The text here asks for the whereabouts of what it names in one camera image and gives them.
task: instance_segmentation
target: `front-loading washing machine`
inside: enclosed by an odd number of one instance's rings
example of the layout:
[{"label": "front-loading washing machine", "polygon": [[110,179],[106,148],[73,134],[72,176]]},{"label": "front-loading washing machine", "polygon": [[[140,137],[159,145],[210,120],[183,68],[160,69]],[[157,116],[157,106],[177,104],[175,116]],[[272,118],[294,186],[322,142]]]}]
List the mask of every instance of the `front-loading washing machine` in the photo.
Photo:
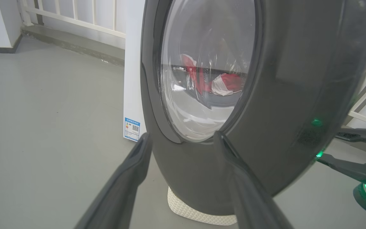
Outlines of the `front-loading washing machine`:
[{"label": "front-loading washing machine", "polygon": [[334,137],[366,74],[366,0],[135,4],[123,135],[149,132],[171,193],[201,213],[234,214],[216,130],[274,196]]}]

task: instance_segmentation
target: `blue and white sticker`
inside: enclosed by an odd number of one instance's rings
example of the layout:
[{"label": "blue and white sticker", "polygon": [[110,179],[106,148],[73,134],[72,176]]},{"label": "blue and white sticker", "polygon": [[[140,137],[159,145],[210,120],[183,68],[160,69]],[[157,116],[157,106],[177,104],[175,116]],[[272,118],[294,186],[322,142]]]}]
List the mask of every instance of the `blue and white sticker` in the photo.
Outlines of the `blue and white sticker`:
[{"label": "blue and white sticker", "polygon": [[137,142],[141,123],[125,118],[125,137]]}]

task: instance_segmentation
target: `concrete ledge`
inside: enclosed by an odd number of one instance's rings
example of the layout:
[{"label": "concrete ledge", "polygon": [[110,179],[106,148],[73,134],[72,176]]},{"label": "concrete ledge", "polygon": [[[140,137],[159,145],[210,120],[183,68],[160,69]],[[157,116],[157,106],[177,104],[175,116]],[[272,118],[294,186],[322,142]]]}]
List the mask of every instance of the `concrete ledge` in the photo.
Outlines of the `concrete ledge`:
[{"label": "concrete ledge", "polygon": [[90,55],[121,67],[125,65],[125,50],[95,40],[40,25],[23,27],[22,34],[61,48]]}]

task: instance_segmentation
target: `round door window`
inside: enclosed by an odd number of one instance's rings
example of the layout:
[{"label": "round door window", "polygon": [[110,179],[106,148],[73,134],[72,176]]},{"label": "round door window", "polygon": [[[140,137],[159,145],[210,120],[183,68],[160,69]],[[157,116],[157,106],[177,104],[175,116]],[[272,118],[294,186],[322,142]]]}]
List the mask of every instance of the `round door window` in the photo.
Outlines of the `round door window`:
[{"label": "round door window", "polygon": [[201,142],[240,99],[255,35],[252,0],[176,0],[167,17],[159,91],[170,123]]}]

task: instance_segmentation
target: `washing machine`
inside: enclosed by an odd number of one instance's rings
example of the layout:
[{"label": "washing machine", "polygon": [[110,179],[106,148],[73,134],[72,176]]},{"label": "washing machine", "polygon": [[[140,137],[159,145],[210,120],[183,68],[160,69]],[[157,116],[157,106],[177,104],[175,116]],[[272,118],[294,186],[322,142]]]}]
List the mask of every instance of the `washing machine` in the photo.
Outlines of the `washing machine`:
[{"label": "washing machine", "polygon": [[133,4],[123,136],[149,132],[171,193],[207,215],[234,214],[216,130],[275,196],[334,137],[366,74],[366,0]]}]

